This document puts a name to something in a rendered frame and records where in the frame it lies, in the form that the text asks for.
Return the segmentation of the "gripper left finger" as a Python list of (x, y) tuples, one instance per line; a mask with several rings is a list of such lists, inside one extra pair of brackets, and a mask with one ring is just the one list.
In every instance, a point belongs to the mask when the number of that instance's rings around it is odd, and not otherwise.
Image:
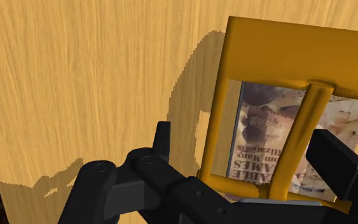
[(131, 170), (132, 159), (145, 153), (169, 161), (170, 122), (159, 121), (153, 146), (132, 150), (119, 167), (108, 160), (83, 165), (57, 224), (118, 224), (121, 214), (133, 211), (147, 224), (194, 224), (163, 202)]

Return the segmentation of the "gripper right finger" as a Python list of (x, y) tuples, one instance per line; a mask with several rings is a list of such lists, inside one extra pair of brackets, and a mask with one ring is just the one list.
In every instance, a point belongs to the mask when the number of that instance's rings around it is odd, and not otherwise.
[(358, 155), (330, 131), (315, 129), (306, 159), (341, 201), (352, 203), (349, 216), (358, 224)]

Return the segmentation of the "book with brown cover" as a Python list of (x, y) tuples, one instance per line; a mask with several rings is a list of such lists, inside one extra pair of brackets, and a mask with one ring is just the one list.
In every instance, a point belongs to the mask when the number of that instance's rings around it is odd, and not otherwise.
[[(303, 90), (242, 84), (227, 177), (255, 185), (271, 181), (304, 96)], [(358, 153), (358, 100), (331, 96), (316, 127)]]

